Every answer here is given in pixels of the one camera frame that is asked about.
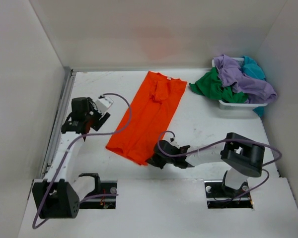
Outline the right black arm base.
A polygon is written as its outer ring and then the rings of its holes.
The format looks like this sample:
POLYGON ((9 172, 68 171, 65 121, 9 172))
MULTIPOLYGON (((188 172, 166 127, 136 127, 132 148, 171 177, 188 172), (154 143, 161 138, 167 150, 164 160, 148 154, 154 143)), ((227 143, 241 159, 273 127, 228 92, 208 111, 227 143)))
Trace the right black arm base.
POLYGON ((247 181, 238 190, 225 187, 222 180, 205 180, 204 186, 209 209, 253 208, 247 181))

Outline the lavender t shirt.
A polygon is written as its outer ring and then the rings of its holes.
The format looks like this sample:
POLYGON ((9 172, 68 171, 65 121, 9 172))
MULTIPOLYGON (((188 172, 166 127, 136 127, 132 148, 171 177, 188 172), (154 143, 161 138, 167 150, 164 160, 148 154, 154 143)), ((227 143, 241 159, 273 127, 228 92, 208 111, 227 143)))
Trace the lavender t shirt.
POLYGON ((277 100, 278 95, 271 84, 246 75, 235 59, 222 55, 213 60, 223 87, 231 87, 234 93, 246 94, 247 103, 269 104, 277 100))

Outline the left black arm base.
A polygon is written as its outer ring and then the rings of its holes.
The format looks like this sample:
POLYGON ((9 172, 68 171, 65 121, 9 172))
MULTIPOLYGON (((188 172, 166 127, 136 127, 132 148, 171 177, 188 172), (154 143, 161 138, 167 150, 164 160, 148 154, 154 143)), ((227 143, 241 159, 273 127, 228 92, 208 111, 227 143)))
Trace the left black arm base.
POLYGON ((117 187, 116 180, 102 180, 95 184, 91 178, 79 178, 72 184, 79 197, 80 209, 115 209, 117 187))

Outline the orange t shirt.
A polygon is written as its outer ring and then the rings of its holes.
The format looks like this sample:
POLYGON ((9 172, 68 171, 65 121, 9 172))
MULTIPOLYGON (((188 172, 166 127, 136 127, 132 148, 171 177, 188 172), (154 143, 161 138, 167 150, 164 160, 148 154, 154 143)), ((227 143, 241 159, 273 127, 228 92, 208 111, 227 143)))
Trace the orange t shirt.
POLYGON ((129 125, 111 136, 106 149, 146 166, 160 133, 168 128, 186 86, 186 81, 149 71, 131 103, 132 112, 125 112, 117 129, 121 129, 131 115, 129 125))

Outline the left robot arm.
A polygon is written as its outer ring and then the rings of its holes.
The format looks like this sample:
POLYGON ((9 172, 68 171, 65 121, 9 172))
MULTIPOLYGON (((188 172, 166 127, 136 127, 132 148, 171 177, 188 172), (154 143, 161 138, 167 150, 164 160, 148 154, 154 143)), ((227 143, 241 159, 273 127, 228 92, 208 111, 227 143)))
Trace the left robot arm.
POLYGON ((95 198, 102 192, 97 173, 78 173, 75 161, 86 134, 99 130, 110 117, 107 112, 113 101, 106 96, 72 99, 72 111, 61 127, 61 141, 48 172, 41 182, 35 182, 32 194, 40 219, 75 218, 80 201, 95 198))

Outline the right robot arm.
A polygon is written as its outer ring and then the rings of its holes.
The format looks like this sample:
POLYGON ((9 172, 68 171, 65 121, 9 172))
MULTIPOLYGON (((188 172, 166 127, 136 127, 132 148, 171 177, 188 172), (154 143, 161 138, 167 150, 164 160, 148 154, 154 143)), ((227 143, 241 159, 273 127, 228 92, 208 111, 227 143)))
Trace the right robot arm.
POLYGON ((191 145, 178 146, 175 140, 160 140, 153 149, 147 163, 163 169, 172 164, 181 169, 202 164, 225 162, 230 169, 225 172, 220 184, 226 196, 234 195, 248 178, 262 174, 265 147, 239 134, 230 132, 223 142, 216 142, 202 148, 191 145))

